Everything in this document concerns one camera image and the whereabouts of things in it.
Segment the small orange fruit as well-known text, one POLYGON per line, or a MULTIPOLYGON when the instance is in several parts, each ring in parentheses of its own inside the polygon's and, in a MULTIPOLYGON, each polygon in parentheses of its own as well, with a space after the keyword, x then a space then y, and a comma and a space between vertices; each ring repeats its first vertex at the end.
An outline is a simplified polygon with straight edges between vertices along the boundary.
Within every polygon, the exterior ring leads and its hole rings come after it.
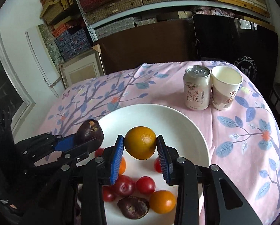
POLYGON ((126 170, 126 161, 124 157, 121 159, 120 168, 119 168, 119 175, 122 175, 126 170))

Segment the large red tomato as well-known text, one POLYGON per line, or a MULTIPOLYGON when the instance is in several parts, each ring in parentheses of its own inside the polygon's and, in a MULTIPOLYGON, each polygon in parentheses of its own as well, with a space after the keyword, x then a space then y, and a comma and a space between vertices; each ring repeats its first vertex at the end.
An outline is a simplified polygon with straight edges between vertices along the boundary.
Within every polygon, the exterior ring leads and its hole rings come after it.
POLYGON ((135 191, 135 182, 126 175, 119 175, 113 185, 113 192, 121 197, 128 197, 135 191))

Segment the round orange fruit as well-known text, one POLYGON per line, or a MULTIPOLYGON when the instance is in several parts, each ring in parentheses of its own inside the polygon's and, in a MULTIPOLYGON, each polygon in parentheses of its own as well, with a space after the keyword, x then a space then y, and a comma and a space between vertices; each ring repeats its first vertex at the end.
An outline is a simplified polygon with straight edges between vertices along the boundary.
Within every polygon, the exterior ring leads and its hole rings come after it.
POLYGON ((124 137, 126 151, 138 160, 150 158, 157 146, 157 137, 148 127, 134 127, 124 137))

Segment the small red cherry tomato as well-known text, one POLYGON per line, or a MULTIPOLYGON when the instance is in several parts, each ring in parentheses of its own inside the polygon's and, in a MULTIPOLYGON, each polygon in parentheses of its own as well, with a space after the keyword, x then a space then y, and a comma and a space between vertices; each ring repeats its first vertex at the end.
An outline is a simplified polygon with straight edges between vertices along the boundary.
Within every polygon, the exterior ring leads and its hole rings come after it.
POLYGON ((158 173, 162 173, 162 168, 161 168, 161 164, 160 164, 160 159, 156 158, 154 161, 154 169, 156 172, 158 173))

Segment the pink floral tablecloth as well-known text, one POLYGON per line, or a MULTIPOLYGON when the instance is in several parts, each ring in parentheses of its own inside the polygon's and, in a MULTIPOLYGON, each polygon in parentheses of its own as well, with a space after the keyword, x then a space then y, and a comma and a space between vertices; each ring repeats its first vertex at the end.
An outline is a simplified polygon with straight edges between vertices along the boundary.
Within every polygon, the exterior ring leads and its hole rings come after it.
POLYGON ((192 62, 142 64, 66 89, 38 133, 68 136, 99 121, 106 148, 145 126, 199 166, 215 164, 240 190, 263 224, 280 213, 280 130, 263 96, 244 78, 229 109, 185 106, 183 76, 192 62))

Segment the framed picture leaning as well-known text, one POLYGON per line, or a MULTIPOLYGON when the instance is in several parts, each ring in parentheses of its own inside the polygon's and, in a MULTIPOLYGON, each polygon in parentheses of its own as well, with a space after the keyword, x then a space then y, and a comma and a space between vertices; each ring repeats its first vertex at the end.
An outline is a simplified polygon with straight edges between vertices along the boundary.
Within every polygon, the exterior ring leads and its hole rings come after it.
POLYGON ((83 80, 105 75, 101 53, 91 49, 59 66, 65 88, 83 80))

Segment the white paper cup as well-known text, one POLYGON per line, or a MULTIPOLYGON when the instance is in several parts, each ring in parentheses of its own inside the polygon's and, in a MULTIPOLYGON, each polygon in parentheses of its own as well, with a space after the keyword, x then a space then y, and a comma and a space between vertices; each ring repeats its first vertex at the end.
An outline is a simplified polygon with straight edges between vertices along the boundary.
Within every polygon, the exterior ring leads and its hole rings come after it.
POLYGON ((212 104, 220 111, 227 110, 243 82, 240 72, 227 66, 216 66, 211 70, 212 104))

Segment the pink beverage can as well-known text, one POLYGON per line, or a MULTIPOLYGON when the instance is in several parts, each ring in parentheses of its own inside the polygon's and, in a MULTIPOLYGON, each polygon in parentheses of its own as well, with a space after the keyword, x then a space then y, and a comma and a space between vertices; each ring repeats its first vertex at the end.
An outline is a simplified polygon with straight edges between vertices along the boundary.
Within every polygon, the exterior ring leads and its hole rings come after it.
POLYGON ((183 76, 185 105, 195 111, 206 109, 211 99, 211 71, 202 65, 188 66, 183 76))

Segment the white metal shelf rack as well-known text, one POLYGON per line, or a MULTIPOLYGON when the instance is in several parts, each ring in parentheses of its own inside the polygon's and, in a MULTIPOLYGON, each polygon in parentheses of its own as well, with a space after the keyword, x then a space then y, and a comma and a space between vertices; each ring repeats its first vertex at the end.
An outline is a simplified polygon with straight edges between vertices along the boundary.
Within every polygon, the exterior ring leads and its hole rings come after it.
POLYGON ((186 7, 186 6, 205 6, 205 7, 215 7, 215 8, 223 8, 223 9, 229 9, 237 12, 241 12, 244 14, 248 14, 254 17, 257 17, 258 19, 264 20, 266 22, 270 22, 270 16, 257 12, 256 10, 252 10, 251 6, 248 5, 246 7, 235 5, 231 3, 224 3, 219 1, 202 1, 202 0, 179 0, 179 1, 164 1, 160 3, 154 3, 154 4, 148 4, 143 5, 140 7, 135 7, 123 12, 114 12, 111 16, 104 18, 98 22, 95 22, 93 24, 90 24, 86 17, 86 13, 84 12, 83 8, 81 7, 81 3, 79 0, 76 0, 78 4, 78 8, 81 12, 81 15, 83 17, 83 20, 86 24, 87 30, 91 36, 91 39, 93 42, 98 41, 97 34, 95 32, 95 29, 106 25, 107 23, 113 22, 117 19, 124 18, 126 16, 138 14, 145 11, 152 11, 155 9, 161 9, 161 8, 170 8, 170 7, 186 7))

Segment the brown wooden board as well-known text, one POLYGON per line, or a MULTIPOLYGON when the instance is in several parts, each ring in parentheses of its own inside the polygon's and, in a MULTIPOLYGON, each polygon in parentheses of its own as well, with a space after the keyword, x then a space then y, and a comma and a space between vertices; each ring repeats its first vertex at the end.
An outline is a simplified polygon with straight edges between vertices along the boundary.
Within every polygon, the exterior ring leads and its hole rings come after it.
POLYGON ((106 74, 143 63, 185 62, 198 59, 194 25, 186 20, 134 27, 99 39, 106 74))

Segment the black glossy monitor panel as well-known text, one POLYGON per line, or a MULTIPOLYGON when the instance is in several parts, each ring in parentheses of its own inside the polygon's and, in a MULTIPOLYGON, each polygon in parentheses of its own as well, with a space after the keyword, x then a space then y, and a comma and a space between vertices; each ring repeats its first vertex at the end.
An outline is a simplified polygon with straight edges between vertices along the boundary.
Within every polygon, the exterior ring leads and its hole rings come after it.
POLYGON ((193 24, 200 59, 229 62, 254 83, 273 83, 278 62, 276 32, 217 15, 195 14, 193 24))

